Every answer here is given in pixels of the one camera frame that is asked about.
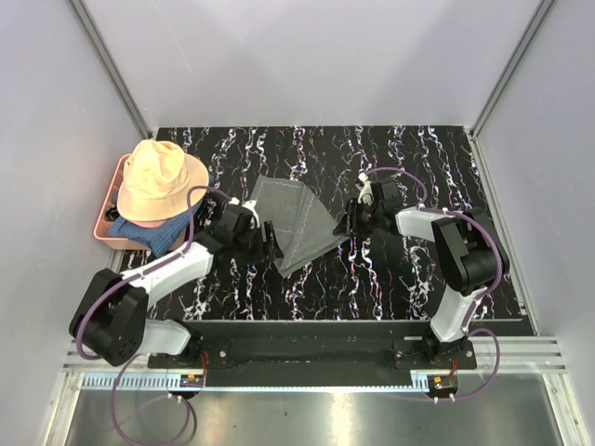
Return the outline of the grey cloth napkin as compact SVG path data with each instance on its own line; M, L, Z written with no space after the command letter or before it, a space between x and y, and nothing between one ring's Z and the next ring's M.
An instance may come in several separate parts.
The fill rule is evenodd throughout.
M334 233L336 219L300 181L259 176L251 199L260 219L273 225L283 253L274 264L284 278L347 240Z

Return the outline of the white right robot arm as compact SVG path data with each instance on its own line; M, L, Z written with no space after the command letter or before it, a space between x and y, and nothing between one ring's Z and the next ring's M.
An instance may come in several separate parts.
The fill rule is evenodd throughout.
M348 200L334 233L367 237L384 230L435 245L445 288L412 356L439 369L463 348L473 314L507 273L509 258L484 211L433 209L422 203L405 208L398 205L397 192L388 179L366 182L360 195Z

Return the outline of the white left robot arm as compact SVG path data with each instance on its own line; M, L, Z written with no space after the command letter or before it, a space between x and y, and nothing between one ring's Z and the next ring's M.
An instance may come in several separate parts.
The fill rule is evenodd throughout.
M200 335L182 321L151 320L148 310L224 260L258 263L283 256L272 222L258 215L254 202L228 204L219 219L169 254L125 272L97 272L69 333L88 361L120 366L138 355L154 355L192 367L200 359Z

